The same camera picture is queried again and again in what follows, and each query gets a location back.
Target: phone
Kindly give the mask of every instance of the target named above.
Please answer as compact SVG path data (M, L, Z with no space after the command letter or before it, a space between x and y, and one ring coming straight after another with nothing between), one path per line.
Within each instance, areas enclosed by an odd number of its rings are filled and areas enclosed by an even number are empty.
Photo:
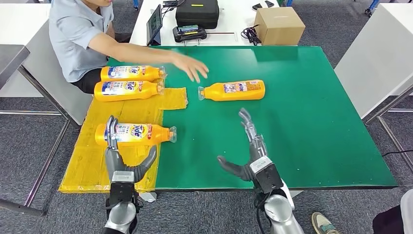
M261 4L259 4L259 3L257 5L252 6L252 9L254 9L254 10L258 10L258 8L262 8Z
M265 3L267 3L267 6L268 7L273 7L274 6L274 4L272 3L272 2L270 2L270 1L265 1ZM254 10L258 10L258 8L262 8L263 6L261 6L261 4L257 4L257 5L253 5L252 6L252 9L254 9Z
M268 6L268 7L273 7L273 6L274 6L274 4L273 4L272 2L270 2L270 1L265 1L265 3L267 3L267 6Z
M163 2L164 7L175 7L178 5L178 0L175 1L164 1Z

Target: black pants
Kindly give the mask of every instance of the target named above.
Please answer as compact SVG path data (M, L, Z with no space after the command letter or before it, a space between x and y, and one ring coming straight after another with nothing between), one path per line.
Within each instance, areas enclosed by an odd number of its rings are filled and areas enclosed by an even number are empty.
M400 205L379 213L373 219L374 234L404 234Z
M131 35L131 33L115 33L115 40L122 43L129 42ZM100 82L101 70L102 68L90 70L80 80L71 84L78 87L86 94L94 94L94 86L96 83Z

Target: tide logo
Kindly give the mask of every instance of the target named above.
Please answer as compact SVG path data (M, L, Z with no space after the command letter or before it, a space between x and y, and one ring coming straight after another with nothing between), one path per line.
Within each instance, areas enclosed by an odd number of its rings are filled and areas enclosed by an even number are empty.
M145 133L145 127L143 125L134 125L131 129L131 135L134 137L142 138Z
M131 66L131 68L129 69L130 73L133 74L138 74L139 73L139 66Z
M136 83L134 81L125 82L125 89L127 90L135 90Z

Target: robotic arm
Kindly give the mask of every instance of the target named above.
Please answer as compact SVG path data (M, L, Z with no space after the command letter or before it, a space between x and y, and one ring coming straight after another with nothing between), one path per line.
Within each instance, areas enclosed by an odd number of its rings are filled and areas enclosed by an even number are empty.
M103 229L103 234L133 233L137 224L136 214L141 208L134 184L143 178L157 155L156 145L154 145L140 165L125 165L117 146L117 123L118 120L110 116L106 125L108 147L105 150L105 162L111 180L111 189L109 198L106 200L108 221Z
M262 135L257 134L250 114L242 108L239 112L241 124L249 141L249 161L244 166L228 162L223 156L217 159L224 170L245 181L252 181L259 191L258 197L262 201L257 207L257 220L260 230L264 234L259 220L259 210L264 210L271 222L271 234L304 234L300 224L293 215L294 202L290 191L281 179L280 174L267 154L267 148Z

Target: robotic thumb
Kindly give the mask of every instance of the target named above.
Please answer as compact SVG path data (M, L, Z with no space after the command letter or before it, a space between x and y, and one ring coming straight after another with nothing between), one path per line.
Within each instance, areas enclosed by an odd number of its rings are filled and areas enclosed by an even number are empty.
M250 181L248 174L245 171L245 167L228 162L223 156L218 156L217 159L225 171L241 178L242 180Z
M137 166L127 166L125 168L126 171L134 172L135 176L135 183L141 181L145 173L149 170L152 166L153 162L155 162L156 156L158 154L156 145L152 146L149 150L148 156L143 160L143 162Z

